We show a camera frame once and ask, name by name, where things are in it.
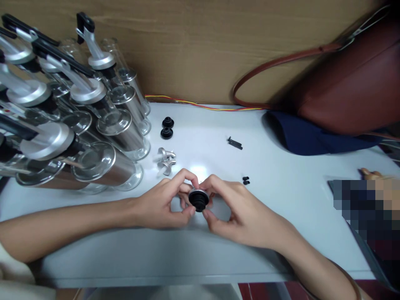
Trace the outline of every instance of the forearm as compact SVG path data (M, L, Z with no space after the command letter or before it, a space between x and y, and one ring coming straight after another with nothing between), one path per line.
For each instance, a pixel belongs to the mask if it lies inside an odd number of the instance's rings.
M351 282L300 234L281 251L300 282L321 300L356 300Z
M123 200L61 207L0 223L0 243L15 259L31 262L92 233L123 225Z

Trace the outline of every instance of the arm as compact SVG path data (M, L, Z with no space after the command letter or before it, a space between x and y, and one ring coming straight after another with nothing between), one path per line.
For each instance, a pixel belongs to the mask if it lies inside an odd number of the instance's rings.
M273 249L293 267L300 282L321 300L356 300L351 282L327 258L312 247L285 218L273 212L237 182L211 175L200 187L219 193L231 208L229 222L204 210L210 231L238 243ZM365 300L370 300L363 293Z
M195 208L171 212L170 202L177 193L188 193L197 177L182 169L172 180L159 184L138 198L61 207L7 220L0 223L0 243L15 259L27 263L92 233L111 229L144 226L182 227Z

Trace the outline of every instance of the yellow wire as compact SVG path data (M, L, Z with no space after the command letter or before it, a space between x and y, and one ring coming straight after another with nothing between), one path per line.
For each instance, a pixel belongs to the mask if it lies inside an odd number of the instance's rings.
M175 98L172 98L172 97L169 97L169 96L166 96L166 95L146 95L146 98L152 98L152 97L153 97L153 98L155 98L155 97L168 98L168 99L171 99L171 100L174 100L174 101L177 101L177 102L183 102L183 103L194 104L194 105L196 105L196 106L199 105L199 104L197 104L197 103L190 102L190 101L177 100L177 99L175 99ZM199 106L199 107L205 108L205 109L208 109L208 110L215 110L215 111L230 111L230 110L238 111L236 108L233 108L233 109L229 109L229 108L226 108L226 109L218 109L218 108L203 107L203 106ZM243 108L243 109L241 109L241 110L239 110L239 111L242 111L242 110L262 110L262 108L251 108L251 107L249 107L249 108Z

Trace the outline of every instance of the bracelet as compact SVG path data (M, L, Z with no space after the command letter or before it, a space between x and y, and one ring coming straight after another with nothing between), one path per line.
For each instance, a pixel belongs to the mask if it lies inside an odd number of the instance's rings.
M346 278L350 281L351 285L354 288L355 294L357 296L357 300L364 300L363 297L361 296L361 292L360 292L360 288L358 287L357 283L354 281L354 279L351 278L351 276L349 275L349 273L347 273L344 269L342 269L341 266L339 266L337 263L331 261L329 258L328 260L334 264L334 266L336 266L345 276ZM313 293L311 293L300 281L298 281L299 284L301 285L301 287L304 289L304 291L313 299L313 300L320 300L319 298L317 298L316 296L314 296Z

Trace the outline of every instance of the pixelated area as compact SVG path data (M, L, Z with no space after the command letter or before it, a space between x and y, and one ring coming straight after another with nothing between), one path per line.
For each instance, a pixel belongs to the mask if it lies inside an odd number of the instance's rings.
M334 180L333 206L383 261L400 268L400 180Z

